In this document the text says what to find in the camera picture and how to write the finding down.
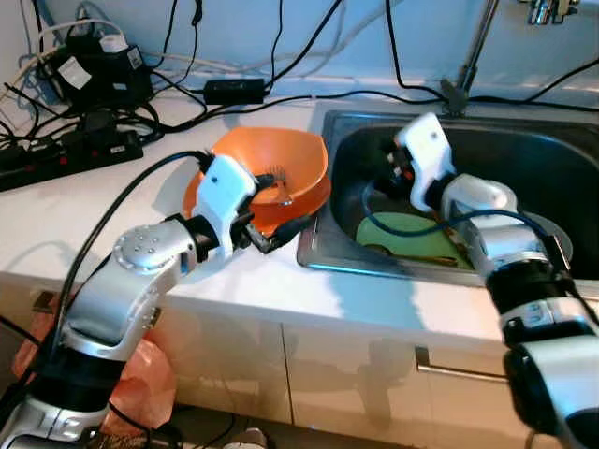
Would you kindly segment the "orange plastic bowl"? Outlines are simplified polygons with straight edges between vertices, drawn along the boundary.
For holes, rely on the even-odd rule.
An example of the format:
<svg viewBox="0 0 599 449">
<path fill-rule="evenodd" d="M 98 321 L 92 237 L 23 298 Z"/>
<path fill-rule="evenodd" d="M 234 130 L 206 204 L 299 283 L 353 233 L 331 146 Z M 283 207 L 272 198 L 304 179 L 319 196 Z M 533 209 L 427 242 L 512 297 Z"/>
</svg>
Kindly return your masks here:
<svg viewBox="0 0 599 449">
<path fill-rule="evenodd" d="M 270 174 L 275 167 L 283 171 L 290 204 L 284 202 L 277 188 L 269 188 L 253 198 L 252 207 L 318 210 L 332 192 L 327 175 L 329 154 L 324 139 L 317 134 L 268 125 L 240 125 L 218 138 L 212 150 L 217 155 L 230 155 L 253 175 Z"/>
</svg>

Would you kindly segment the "orange plastic bag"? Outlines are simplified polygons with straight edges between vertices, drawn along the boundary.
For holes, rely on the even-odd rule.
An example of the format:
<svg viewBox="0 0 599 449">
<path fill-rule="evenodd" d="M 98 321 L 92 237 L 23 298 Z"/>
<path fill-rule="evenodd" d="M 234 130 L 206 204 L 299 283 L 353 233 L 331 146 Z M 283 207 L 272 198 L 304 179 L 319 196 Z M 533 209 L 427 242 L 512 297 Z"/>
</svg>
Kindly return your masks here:
<svg viewBox="0 0 599 449">
<path fill-rule="evenodd" d="M 29 332 L 38 341 L 46 338 L 51 326 L 51 314 L 35 312 Z M 161 427 L 171 418 L 171 408 L 177 393 L 177 381 L 174 368 L 168 362 L 168 356 L 163 348 L 153 341 L 155 333 L 149 333 L 149 338 L 138 342 L 129 365 L 124 368 L 115 392 L 109 401 L 120 408 L 129 418 L 136 420 L 146 428 Z M 21 376 L 33 362 L 36 346 L 33 342 L 25 341 L 12 356 L 11 362 L 4 362 L 0 367 L 8 370 L 14 376 Z M 142 435 L 127 420 L 121 419 L 115 411 L 109 411 L 101 425 L 103 435 L 133 437 Z"/>
</svg>

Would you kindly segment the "metal fork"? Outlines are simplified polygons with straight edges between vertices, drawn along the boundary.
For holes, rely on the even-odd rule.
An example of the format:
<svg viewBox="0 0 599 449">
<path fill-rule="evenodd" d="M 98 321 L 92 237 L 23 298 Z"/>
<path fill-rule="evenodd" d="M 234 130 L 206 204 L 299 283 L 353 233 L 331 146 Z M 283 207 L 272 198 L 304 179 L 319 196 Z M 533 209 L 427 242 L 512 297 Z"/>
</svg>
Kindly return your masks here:
<svg viewBox="0 0 599 449">
<path fill-rule="evenodd" d="M 275 184 L 272 188 L 257 193 L 256 198 L 262 198 L 269 204 L 290 205 L 294 201 L 294 197 L 288 192 L 287 176 L 283 167 L 274 164 L 274 166 L 267 167 L 266 172 L 275 176 Z"/>
</svg>

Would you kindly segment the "green plate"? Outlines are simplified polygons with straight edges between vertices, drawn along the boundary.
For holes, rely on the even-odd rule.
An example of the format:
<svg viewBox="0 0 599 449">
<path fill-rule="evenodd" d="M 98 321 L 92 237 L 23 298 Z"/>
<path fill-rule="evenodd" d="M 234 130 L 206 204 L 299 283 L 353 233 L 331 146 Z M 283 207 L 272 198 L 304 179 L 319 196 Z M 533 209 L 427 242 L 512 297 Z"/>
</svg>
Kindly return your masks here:
<svg viewBox="0 0 599 449">
<path fill-rule="evenodd" d="M 373 218 L 388 227 L 402 231 L 416 231 L 435 224 L 431 219 L 412 213 L 376 212 Z M 457 244 L 445 234 L 428 234 L 420 237 L 398 237 L 387 234 L 376 223 L 363 219 L 357 226 L 356 243 L 368 249 L 385 249 L 386 254 L 403 261 L 429 262 L 429 264 L 472 268 L 470 261 L 463 256 Z"/>
</svg>

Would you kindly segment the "black power adapter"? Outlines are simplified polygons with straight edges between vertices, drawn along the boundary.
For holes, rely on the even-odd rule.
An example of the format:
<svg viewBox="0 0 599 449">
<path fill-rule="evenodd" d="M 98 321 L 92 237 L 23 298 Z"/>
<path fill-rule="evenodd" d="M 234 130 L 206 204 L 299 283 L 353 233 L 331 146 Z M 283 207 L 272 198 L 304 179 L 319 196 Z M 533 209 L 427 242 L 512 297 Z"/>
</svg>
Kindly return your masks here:
<svg viewBox="0 0 599 449">
<path fill-rule="evenodd" d="M 212 79 L 201 89 L 207 106 L 262 104 L 269 93 L 265 79 Z"/>
</svg>

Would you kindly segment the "grey robot foot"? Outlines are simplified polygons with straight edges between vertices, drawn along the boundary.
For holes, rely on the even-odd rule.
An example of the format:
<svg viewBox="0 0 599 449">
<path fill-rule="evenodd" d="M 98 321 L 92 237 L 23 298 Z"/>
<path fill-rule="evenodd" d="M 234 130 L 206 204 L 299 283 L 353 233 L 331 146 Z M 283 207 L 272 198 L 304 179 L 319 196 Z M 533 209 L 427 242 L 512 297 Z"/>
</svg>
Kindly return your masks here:
<svg viewBox="0 0 599 449">
<path fill-rule="evenodd" d="M 270 437 L 261 428 L 249 427 L 228 438 L 221 449 L 272 449 Z"/>
</svg>

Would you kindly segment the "stainless steel sink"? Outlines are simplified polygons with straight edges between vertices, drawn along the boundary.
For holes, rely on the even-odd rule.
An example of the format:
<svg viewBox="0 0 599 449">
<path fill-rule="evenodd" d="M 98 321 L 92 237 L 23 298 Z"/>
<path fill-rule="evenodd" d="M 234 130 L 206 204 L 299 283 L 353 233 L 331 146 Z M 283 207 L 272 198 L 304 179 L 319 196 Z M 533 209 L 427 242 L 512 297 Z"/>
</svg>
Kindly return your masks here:
<svg viewBox="0 0 599 449">
<path fill-rule="evenodd" d="M 362 275 L 482 285 L 474 270 L 406 261 L 372 251 L 356 240 L 365 219 L 359 198 L 365 183 L 387 167 L 384 148 L 416 117 L 330 110 L 322 137 L 329 145 L 332 194 L 314 225 L 300 237 L 297 261 L 313 269 Z M 519 207 L 559 226 L 573 244 L 575 281 L 599 282 L 598 128 L 585 123 L 551 123 L 506 117 L 444 119 L 458 171 L 503 183 Z"/>
</svg>

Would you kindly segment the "grey plate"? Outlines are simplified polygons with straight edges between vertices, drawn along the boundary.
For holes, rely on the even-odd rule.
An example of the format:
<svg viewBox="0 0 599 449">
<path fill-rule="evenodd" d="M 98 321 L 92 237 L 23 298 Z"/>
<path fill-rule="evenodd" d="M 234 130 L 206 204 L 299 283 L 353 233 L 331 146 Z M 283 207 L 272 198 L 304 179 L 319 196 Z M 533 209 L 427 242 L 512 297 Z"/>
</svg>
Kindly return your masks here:
<svg viewBox="0 0 599 449">
<path fill-rule="evenodd" d="M 534 212 L 523 212 L 523 215 L 526 215 L 527 218 L 530 218 L 531 221 L 535 221 L 539 223 L 540 226 L 544 228 L 545 231 L 548 231 L 553 237 L 556 237 L 558 244 L 561 245 L 563 255 L 566 260 L 572 261 L 574 256 L 574 244 L 572 239 L 570 239 L 569 235 L 556 223 L 550 221 L 550 219 L 543 217 L 543 215 L 536 214 Z"/>
</svg>

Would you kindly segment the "black power strip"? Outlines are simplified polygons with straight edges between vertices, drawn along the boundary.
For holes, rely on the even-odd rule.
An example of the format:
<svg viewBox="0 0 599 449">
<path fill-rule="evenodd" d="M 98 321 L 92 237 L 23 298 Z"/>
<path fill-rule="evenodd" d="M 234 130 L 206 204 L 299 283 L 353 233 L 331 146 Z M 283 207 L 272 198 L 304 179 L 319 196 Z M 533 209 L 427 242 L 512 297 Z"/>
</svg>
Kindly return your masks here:
<svg viewBox="0 0 599 449">
<path fill-rule="evenodd" d="M 115 166 L 142 155 L 136 131 L 117 127 L 114 111 L 94 110 L 60 136 L 39 138 L 29 147 L 0 147 L 0 192 Z"/>
</svg>

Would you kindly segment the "white kitchen cabinet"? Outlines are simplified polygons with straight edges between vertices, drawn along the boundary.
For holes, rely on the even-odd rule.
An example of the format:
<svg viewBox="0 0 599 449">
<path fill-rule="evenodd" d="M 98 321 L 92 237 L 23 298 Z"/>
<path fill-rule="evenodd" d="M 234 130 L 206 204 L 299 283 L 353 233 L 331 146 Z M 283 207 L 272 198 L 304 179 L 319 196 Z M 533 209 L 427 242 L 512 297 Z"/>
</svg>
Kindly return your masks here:
<svg viewBox="0 0 599 449">
<path fill-rule="evenodd" d="M 419 372 L 414 360 L 425 346 L 433 364 L 501 375 L 496 321 L 480 288 L 213 279 L 172 294 L 153 341 L 187 405 L 419 448 L 518 448 L 528 431 L 506 384 Z"/>
</svg>

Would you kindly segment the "black device with white labels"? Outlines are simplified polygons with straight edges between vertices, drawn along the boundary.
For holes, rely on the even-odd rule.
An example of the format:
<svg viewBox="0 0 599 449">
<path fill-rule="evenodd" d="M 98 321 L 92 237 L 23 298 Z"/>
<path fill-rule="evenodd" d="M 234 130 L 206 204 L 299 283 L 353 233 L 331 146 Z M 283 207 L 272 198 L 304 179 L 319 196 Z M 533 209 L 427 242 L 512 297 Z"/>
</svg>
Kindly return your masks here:
<svg viewBox="0 0 599 449">
<path fill-rule="evenodd" d="M 137 44 L 106 54 L 98 39 L 104 34 L 71 35 L 44 57 L 41 71 L 57 98 L 76 111 L 95 107 L 132 107 L 153 97 L 151 72 Z"/>
</svg>

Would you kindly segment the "chrome faucet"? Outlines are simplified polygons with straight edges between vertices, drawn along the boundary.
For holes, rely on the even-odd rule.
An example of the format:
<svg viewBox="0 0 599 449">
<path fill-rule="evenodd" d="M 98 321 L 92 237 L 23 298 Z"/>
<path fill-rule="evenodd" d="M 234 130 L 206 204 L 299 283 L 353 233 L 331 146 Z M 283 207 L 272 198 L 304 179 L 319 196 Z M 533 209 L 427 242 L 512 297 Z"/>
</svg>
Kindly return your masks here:
<svg viewBox="0 0 599 449">
<path fill-rule="evenodd" d="M 517 0 L 525 4 L 528 9 L 526 24 L 528 26 L 560 25 L 565 18 L 578 13 L 578 5 L 582 0 Z M 462 117 L 470 103 L 474 101 L 470 96 L 471 87 L 474 86 L 478 63 L 485 48 L 493 21 L 498 12 L 501 0 L 484 0 L 482 14 L 476 22 L 474 35 L 470 47 L 466 52 L 465 60 L 459 68 L 455 80 L 441 79 L 441 94 L 445 96 L 446 114 L 450 117 Z"/>
</svg>

